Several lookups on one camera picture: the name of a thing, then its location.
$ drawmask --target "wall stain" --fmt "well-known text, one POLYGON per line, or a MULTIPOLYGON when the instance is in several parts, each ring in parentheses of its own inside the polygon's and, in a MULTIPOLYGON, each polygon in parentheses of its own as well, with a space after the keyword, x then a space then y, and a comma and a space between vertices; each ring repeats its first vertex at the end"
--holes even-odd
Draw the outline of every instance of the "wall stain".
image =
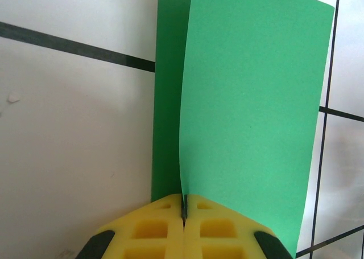
POLYGON ((73 259, 75 252, 70 249, 64 249, 60 254, 58 254, 55 259, 73 259))

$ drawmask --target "black grid line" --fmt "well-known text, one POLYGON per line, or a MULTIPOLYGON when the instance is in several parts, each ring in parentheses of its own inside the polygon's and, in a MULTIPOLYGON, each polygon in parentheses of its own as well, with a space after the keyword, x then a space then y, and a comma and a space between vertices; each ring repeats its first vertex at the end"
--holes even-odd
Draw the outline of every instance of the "black grid line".
POLYGON ((363 242, 362 242, 362 259, 363 259, 363 255, 364 255, 364 233, 363 233, 363 242))
POLYGON ((0 37, 113 64, 155 72, 155 62, 0 22, 0 37))
POLYGON ((360 232, 363 229, 364 229, 364 225, 359 226, 359 227, 357 227, 355 229, 351 229, 351 230, 349 230, 347 232, 344 232, 344 233, 342 233, 342 234, 340 234, 338 236, 332 237, 332 238, 330 238, 330 239, 328 239, 328 240, 326 240, 324 242, 316 244, 316 245, 314 245, 314 246, 312 246, 312 247, 310 247, 308 249, 304 249, 304 250, 302 250, 300 252, 297 252, 296 253, 296 258, 302 257, 302 256, 304 256, 306 254, 311 255, 315 250, 321 249, 321 248, 323 248, 323 247, 325 247, 325 246, 327 246, 327 245, 329 245, 331 243, 334 243, 334 242, 336 242, 336 241, 338 241, 340 239, 346 238, 346 237, 348 237, 350 235, 353 235, 354 233, 360 232))
MULTIPOLYGON (((330 87, 331 87, 331 78, 332 78, 332 69, 333 69, 333 61, 334 61, 334 50, 335 50, 335 39, 336 39, 336 29, 337 29, 337 18, 339 12, 339 2, 340 0, 336 0, 336 8, 334 15, 334 26, 332 33, 332 43, 331 43, 331 56, 330 56, 330 66, 329 66, 329 77, 328 77, 328 85, 326 91, 326 101, 325 107, 329 106, 329 98, 330 98, 330 87)), ((321 149, 320 149, 320 161, 318 164, 318 174, 317 174, 317 186, 316 186, 316 197, 315 197, 315 209, 313 212, 313 222, 312 222, 312 237, 311 237, 311 247, 315 244, 315 232, 316 232, 316 221, 317 221, 317 208, 319 206, 319 194, 320 194, 320 182, 321 182, 321 171, 322 171, 322 160, 324 157, 324 146, 325 146, 325 136, 326 136, 326 126, 327 126, 328 114, 325 113, 324 116, 324 125, 322 127, 322 139, 321 139, 321 149)), ((309 259, 312 259, 313 252, 310 251, 309 259)))
POLYGON ((353 114, 350 114, 350 113, 345 113, 345 112, 338 111, 338 110, 331 109, 331 108, 326 108, 326 107, 323 107, 323 106, 320 106, 318 111, 322 112, 322 113, 325 113, 325 114, 327 113, 327 114, 330 114, 330 115, 334 115, 334 116, 337 116, 337 117, 349 118, 351 120, 364 122, 364 117, 353 115, 353 114))

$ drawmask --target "yellow foam block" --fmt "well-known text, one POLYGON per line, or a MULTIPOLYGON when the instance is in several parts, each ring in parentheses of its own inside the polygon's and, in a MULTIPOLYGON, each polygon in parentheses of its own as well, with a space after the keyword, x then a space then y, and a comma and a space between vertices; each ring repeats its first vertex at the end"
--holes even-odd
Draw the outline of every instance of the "yellow foam block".
POLYGON ((184 258, 266 259, 254 232, 274 235, 263 225, 211 200, 188 196, 184 258))
POLYGON ((76 259, 266 259, 254 233, 265 226, 198 195, 170 195, 100 228, 76 259))

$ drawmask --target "white wall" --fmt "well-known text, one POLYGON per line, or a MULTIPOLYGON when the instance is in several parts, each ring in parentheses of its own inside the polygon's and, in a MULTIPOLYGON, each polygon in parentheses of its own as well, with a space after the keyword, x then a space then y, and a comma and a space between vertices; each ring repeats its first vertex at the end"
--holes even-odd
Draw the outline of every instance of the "white wall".
MULTIPOLYGON (((156 5, 0 0, 0 22, 154 61, 156 5)), ((363 15, 364 0, 341 0, 329 104, 359 116, 363 15)), ((1 259, 74 258, 97 227, 148 203, 153 89, 153 73, 0 38, 1 259), (22 99, 9 105, 12 91, 22 99)), ((311 241, 323 117, 299 251, 311 241)), ((315 244, 364 224, 363 131, 360 122, 328 117, 315 244)), ((362 236, 314 258, 359 258, 362 236)))
MULTIPOLYGON (((156 1, 0 0, 0 21, 154 60, 156 1)), ((150 201, 153 100, 154 73, 0 38, 1 259, 74 258, 150 201)))

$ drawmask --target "green paper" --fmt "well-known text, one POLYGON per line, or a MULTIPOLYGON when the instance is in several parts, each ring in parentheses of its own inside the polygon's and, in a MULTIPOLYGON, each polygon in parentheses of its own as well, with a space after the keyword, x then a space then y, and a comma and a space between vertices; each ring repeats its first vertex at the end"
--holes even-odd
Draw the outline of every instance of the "green paper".
POLYGON ((333 12, 315 0, 191 0, 183 193, 268 226, 293 256, 333 12))
POLYGON ((152 201, 181 193, 179 122, 191 0, 158 0, 152 201))

